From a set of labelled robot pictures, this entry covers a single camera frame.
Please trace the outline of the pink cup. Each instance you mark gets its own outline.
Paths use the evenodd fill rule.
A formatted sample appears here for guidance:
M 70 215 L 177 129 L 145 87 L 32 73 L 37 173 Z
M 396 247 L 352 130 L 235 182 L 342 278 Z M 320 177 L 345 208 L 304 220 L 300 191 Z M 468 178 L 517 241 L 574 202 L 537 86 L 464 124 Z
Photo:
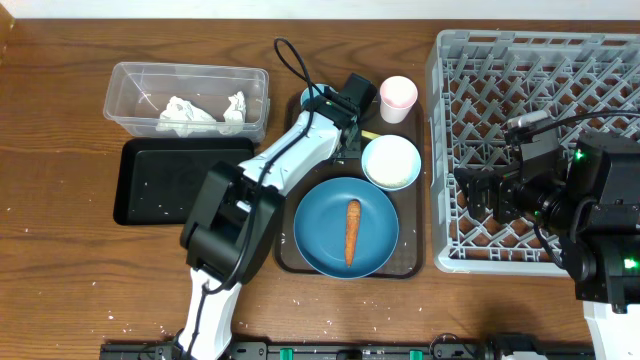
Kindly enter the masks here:
M 404 76 L 387 78 L 380 87 L 380 115 L 390 124 L 402 122 L 418 99 L 415 83 Z

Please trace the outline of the orange carrot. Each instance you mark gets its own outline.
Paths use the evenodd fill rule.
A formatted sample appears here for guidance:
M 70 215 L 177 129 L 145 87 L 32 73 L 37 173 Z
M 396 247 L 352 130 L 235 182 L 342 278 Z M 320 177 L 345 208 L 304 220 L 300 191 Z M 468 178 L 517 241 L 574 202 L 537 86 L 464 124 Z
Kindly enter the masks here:
M 358 200 L 351 200 L 346 213 L 345 262 L 348 267 L 351 267 L 354 261 L 360 219 L 361 204 Z

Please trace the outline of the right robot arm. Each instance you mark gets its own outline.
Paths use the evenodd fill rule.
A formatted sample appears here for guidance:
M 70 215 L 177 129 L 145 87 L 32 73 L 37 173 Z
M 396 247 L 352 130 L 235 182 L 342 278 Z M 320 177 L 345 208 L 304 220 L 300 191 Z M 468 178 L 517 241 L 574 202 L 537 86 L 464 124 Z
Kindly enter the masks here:
M 575 284 L 595 355 L 639 356 L 639 145 L 612 133 L 581 135 L 565 158 L 555 135 L 514 140 L 518 158 L 495 170 L 458 168 L 454 177 L 474 219 L 533 223 L 542 246 Z

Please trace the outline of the white tissue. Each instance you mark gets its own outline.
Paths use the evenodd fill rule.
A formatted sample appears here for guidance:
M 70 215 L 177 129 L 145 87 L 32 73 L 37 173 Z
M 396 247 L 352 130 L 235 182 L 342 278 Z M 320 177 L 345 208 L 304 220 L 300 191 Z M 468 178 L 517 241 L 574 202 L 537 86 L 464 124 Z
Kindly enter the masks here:
M 155 129 L 159 132 L 174 131 L 179 137 L 192 133 L 215 130 L 217 120 L 190 101 L 172 96 L 161 112 Z

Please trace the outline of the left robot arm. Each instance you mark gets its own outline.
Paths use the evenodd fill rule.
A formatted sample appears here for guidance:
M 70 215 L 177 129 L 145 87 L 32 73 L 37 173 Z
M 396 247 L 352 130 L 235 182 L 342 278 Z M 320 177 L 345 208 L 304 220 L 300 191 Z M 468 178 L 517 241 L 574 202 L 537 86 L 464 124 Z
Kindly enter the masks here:
M 343 88 L 308 88 L 291 128 L 267 150 L 238 165 L 216 163 L 206 174 L 180 235 L 192 295 L 177 359 L 217 359 L 229 346 L 240 290 L 262 267 L 288 193 L 318 164 L 359 136 L 378 90 L 351 74 Z

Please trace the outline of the white paper ball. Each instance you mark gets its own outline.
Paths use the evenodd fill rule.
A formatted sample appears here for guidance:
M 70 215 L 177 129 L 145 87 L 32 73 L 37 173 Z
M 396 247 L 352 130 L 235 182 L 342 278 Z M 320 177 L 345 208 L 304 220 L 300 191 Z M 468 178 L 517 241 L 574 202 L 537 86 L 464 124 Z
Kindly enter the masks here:
M 246 100 L 242 91 L 228 98 L 229 107 L 223 113 L 224 123 L 219 127 L 222 135 L 235 135 L 244 128 L 246 120 Z

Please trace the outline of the light blue cup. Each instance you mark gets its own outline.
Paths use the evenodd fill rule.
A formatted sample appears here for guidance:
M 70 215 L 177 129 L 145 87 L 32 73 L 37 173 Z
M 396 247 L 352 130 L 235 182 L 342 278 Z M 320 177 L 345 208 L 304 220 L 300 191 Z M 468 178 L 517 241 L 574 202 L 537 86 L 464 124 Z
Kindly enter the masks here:
M 336 90 L 327 84 L 316 84 L 311 87 L 311 90 L 305 89 L 300 96 L 300 105 L 305 107 L 308 105 L 311 99 L 319 96 L 326 96 L 327 94 L 335 93 Z

